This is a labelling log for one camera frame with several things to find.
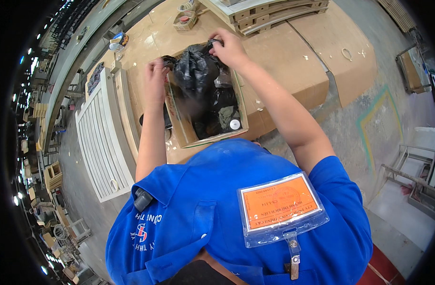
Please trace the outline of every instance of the badge clip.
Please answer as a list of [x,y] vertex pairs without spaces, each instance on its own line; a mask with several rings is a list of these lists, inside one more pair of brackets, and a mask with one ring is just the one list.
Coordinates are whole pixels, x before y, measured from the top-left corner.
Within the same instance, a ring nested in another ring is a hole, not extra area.
[[297,280],[300,265],[300,244],[295,233],[289,234],[289,237],[285,241],[289,245],[290,264],[284,264],[284,269],[287,273],[290,273],[290,280]]

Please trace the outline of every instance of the wooden frame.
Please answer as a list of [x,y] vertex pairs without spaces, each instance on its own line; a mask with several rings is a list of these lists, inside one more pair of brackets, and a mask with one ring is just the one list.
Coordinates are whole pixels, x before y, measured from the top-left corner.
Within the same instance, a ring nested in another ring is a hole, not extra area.
[[292,17],[311,12],[323,13],[329,3],[329,0],[246,0],[227,7],[220,0],[199,1],[232,30],[240,31],[245,36],[255,31],[266,31],[272,24]]
[[109,68],[81,111],[75,113],[78,142],[89,178],[100,202],[130,191],[135,183],[135,161],[119,115]]
[[114,74],[116,86],[116,98],[118,100],[119,114],[121,123],[123,124],[124,134],[129,144],[130,152],[137,162],[138,147],[140,145],[140,134],[137,132],[137,127],[134,120],[134,113],[130,105],[129,87],[127,85],[127,74],[124,69],[118,70]]

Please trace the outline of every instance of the small wooden box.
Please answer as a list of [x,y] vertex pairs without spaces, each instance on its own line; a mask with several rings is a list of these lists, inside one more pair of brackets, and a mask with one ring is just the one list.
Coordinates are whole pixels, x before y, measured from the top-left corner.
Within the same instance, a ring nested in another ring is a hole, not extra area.
[[[182,24],[180,21],[180,18],[182,16],[189,17],[189,20],[185,24]],[[197,15],[195,14],[195,12],[184,11],[184,12],[180,12],[176,15],[175,20],[173,20],[173,26],[175,27],[175,29],[177,29],[179,31],[190,31],[196,22],[197,22]]]

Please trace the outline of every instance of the person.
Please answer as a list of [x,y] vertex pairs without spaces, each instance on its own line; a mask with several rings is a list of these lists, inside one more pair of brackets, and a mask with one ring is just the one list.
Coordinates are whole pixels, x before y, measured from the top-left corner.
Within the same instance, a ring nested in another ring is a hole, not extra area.
[[[111,278],[116,284],[355,284],[373,253],[358,186],[314,118],[250,60],[239,38],[225,29],[210,39],[216,36],[224,45],[213,43],[210,54],[254,89],[298,167],[243,139],[214,143],[184,165],[167,164],[163,104],[168,69],[160,59],[150,62],[137,182],[106,246]],[[298,279],[291,280],[284,270],[290,262],[287,242],[245,247],[237,190],[302,170],[330,220],[297,236],[301,261]],[[134,205],[140,189],[153,197],[141,211]]]

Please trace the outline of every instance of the wooden slat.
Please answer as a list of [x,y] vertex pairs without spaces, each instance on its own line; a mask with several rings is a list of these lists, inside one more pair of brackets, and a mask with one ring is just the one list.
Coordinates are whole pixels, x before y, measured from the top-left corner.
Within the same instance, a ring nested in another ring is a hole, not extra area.
[[134,120],[134,114],[130,105],[129,87],[127,86],[126,71],[121,69],[114,75],[116,85],[116,98],[118,100],[119,115],[123,124],[124,134],[129,144],[130,152],[134,161],[138,158],[138,147],[140,145],[140,135]]
[[378,0],[378,2],[385,8],[404,33],[416,26],[412,18],[397,0]]

